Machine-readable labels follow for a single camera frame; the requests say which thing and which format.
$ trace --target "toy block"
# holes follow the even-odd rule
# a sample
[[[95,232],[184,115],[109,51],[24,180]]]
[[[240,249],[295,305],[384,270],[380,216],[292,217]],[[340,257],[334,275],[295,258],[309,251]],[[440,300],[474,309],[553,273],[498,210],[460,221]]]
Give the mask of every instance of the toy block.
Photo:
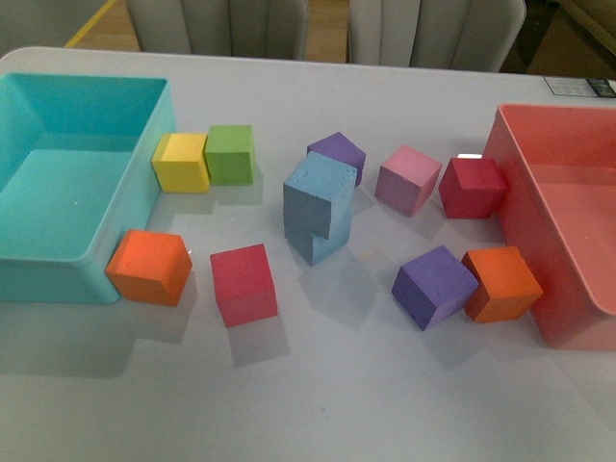
[[[340,132],[334,133],[308,146],[307,152],[315,151],[336,161],[357,168],[355,186],[362,182],[366,153]]]
[[[205,166],[207,135],[165,133],[152,156],[152,166],[165,193],[205,193],[210,177]]]
[[[347,218],[357,169],[309,152],[283,185],[285,225],[324,239]]]
[[[350,237],[350,225],[353,213],[349,211],[338,229],[329,239],[324,239],[301,228],[285,224],[285,237],[301,257],[309,264],[315,265],[343,247]]]
[[[251,125],[212,125],[205,160],[213,185],[251,185],[256,168]]]
[[[181,236],[130,229],[105,273],[124,298],[177,306],[192,267]]]
[[[516,320],[543,294],[518,247],[469,250],[462,264],[479,281],[464,307],[475,322]]]
[[[451,159],[439,185],[447,218],[489,218],[507,184],[494,159]]]
[[[210,255],[214,292],[224,325],[233,327],[278,314],[276,292],[263,244]]]
[[[464,308],[477,286],[473,274],[441,245],[400,267],[392,295],[426,330]]]
[[[403,145],[381,165],[374,195],[412,217],[434,191],[441,166],[440,162]]]

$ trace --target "salmon container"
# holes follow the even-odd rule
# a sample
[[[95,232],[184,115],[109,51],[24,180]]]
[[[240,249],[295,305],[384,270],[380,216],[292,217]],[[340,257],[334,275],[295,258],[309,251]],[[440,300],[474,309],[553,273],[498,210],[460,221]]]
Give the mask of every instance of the salmon container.
[[[616,110],[501,105],[484,156],[509,185],[505,240],[544,291],[545,342],[616,350]]]

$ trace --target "cyan plastic bin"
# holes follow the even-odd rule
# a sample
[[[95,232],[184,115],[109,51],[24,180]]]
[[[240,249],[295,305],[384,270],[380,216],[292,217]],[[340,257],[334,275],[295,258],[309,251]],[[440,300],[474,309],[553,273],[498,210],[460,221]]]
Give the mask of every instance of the cyan plastic bin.
[[[105,268],[160,191],[167,80],[0,77],[0,300],[111,303]]]

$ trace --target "pink cube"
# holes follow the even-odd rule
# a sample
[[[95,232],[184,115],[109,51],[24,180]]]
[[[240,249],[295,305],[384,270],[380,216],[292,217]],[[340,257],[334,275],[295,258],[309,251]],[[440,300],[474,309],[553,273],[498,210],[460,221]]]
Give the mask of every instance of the pink cube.
[[[374,195],[412,217],[428,200],[442,164],[409,146],[401,146],[378,172]]]

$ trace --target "block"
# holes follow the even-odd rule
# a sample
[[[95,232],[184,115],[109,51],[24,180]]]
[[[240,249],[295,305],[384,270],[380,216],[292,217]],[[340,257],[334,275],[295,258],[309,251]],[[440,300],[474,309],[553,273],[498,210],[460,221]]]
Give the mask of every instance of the block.
[[[216,303],[225,326],[278,314],[270,263],[263,244],[214,253],[210,262]]]
[[[307,152],[315,151],[336,161],[357,168],[355,186],[362,182],[366,153],[353,144],[340,132],[334,133],[320,141],[313,142],[308,146]]]
[[[317,152],[309,152],[283,185],[285,225],[324,239],[346,219],[357,169]]]
[[[392,295],[426,330],[464,308],[477,287],[473,274],[441,245],[400,267]]]
[[[439,184],[447,218],[489,218],[507,193],[494,159],[451,159]]]
[[[543,294],[516,246],[469,250],[462,264],[479,281],[464,307],[475,322],[516,320]]]
[[[152,156],[152,166],[165,193],[205,193],[210,177],[205,167],[207,135],[165,133]]]
[[[205,160],[213,185],[251,185],[256,169],[251,125],[212,125]]]
[[[192,267],[181,236],[130,229],[105,273],[124,298],[177,306]]]
[[[297,253],[312,266],[342,248],[348,242],[352,218],[353,213],[349,211],[329,239],[324,239],[301,228],[294,228],[291,225],[285,225],[285,237]]]
[[[412,217],[434,191],[441,166],[440,162],[403,145],[381,165],[374,195]]]

